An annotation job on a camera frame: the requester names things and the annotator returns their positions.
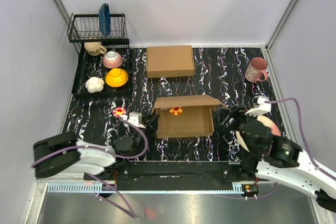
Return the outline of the orange sunflower plush toy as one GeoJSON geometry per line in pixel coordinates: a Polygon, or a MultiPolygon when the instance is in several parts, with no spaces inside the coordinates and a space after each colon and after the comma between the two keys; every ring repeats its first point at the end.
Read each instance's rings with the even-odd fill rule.
{"type": "Polygon", "coordinates": [[[169,109],[169,112],[174,115],[174,116],[178,116],[183,112],[183,108],[178,106],[178,107],[171,107],[169,109]]]}

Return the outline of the brown cardboard box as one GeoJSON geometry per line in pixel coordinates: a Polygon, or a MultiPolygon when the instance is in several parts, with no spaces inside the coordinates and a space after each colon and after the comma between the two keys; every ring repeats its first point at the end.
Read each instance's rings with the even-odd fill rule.
{"type": "Polygon", "coordinates": [[[146,71],[148,78],[192,77],[192,46],[147,47],[146,71]]]}
{"type": "Polygon", "coordinates": [[[225,106],[220,100],[205,95],[187,95],[157,98],[152,114],[158,114],[157,138],[204,137],[214,133],[213,112],[225,106]],[[182,107],[183,112],[174,116],[171,107],[182,107]]]}

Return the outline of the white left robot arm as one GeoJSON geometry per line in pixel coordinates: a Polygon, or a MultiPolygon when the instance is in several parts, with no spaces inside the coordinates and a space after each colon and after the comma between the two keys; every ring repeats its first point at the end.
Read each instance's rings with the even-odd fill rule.
{"type": "Polygon", "coordinates": [[[97,145],[76,139],[73,132],[66,132],[36,142],[33,145],[37,179],[75,174],[97,175],[103,180],[113,175],[113,167],[118,160],[132,160],[145,154],[149,147],[147,132],[154,133],[158,126],[158,115],[144,118],[138,112],[131,112],[118,118],[120,122],[133,128],[129,135],[123,135],[113,145],[97,145]]]}

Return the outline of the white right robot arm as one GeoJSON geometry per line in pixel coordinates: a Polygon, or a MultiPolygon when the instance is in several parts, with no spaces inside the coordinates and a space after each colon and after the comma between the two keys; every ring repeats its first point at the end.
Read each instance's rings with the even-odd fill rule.
{"type": "Polygon", "coordinates": [[[274,134],[260,117],[238,106],[217,109],[219,127],[238,134],[245,150],[238,167],[244,180],[269,180],[304,193],[335,212],[335,177],[315,167],[308,153],[295,142],[274,134]]]}

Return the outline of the closed brown cardboard box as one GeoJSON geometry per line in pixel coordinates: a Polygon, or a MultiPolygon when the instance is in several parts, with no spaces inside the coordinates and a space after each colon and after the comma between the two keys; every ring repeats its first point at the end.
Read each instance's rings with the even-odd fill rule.
{"type": "Polygon", "coordinates": [[[147,47],[146,71],[148,78],[192,77],[192,46],[147,47]]]}

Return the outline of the pink sunflower plush toy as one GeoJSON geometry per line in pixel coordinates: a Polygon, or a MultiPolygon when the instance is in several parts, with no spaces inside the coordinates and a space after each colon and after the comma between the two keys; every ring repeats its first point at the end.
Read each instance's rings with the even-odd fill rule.
{"type": "Polygon", "coordinates": [[[123,115],[126,115],[127,111],[123,107],[116,107],[113,109],[112,114],[115,118],[119,118],[123,115]]]}

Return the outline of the cream pink floral plate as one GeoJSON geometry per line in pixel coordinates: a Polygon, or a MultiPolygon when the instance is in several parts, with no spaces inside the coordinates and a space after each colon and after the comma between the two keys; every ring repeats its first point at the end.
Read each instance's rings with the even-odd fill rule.
{"type": "MultiPolygon", "coordinates": [[[[271,133],[276,136],[281,136],[280,130],[278,129],[277,125],[266,116],[260,115],[258,116],[257,120],[261,122],[264,126],[269,127],[271,129],[271,133]]],[[[240,133],[236,131],[236,138],[239,145],[246,150],[247,152],[250,152],[249,148],[247,147],[245,141],[241,137],[240,133]]]]}

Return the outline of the pink patterned mug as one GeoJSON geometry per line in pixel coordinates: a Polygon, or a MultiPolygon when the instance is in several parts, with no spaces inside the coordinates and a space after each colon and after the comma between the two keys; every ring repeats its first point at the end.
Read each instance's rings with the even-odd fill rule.
{"type": "Polygon", "coordinates": [[[264,58],[255,57],[253,58],[248,68],[245,72],[245,79],[249,82],[264,82],[268,80],[268,73],[266,69],[268,67],[268,63],[264,58]]]}

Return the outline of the orange yellow ribbed bowl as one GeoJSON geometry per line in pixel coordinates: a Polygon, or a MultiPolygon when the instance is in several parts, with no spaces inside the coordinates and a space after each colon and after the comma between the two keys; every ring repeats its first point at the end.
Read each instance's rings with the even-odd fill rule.
{"type": "Polygon", "coordinates": [[[119,88],[127,83],[128,73],[121,68],[111,69],[105,78],[106,84],[112,88],[119,88]]]}

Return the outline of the white flower-shaped cup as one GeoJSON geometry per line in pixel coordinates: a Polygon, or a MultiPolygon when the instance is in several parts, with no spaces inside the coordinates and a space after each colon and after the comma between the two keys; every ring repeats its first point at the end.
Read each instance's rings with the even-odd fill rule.
{"type": "Polygon", "coordinates": [[[86,81],[85,87],[89,93],[101,92],[104,88],[104,81],[98,77],[91,77],[86,81]]]}

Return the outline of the pink patterned bowl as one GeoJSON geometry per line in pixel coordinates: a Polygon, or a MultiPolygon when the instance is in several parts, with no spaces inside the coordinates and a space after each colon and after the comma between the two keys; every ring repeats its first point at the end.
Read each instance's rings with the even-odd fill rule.
{"type": "Polygon", "coordinates": [[[108,51],[103,56],[103,65],[108,69],[118,68],[122,65],[123,59],[116,51],[108,51]]]}

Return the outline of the cream ceramic mug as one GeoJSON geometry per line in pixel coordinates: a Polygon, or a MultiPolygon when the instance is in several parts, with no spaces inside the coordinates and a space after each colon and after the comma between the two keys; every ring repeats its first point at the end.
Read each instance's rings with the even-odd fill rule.
{"type": "Polygon", "coordinates": [[[86,52],[91,56],[104,55],[107,53],[106,47],[102,45],[102,42],[85,42],[84,48],[86,52]]]}

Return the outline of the blue plate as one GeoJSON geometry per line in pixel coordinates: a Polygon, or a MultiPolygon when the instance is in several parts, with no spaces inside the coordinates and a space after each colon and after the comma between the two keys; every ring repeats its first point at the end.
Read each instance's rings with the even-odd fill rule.
{"type": "Polygon", "coordinates": [[[99,8],[98,12],[99,18],[99,30],[104,36],[108,36],[111,31],[111,19],[109,5],[103,3],[99,8]]]}

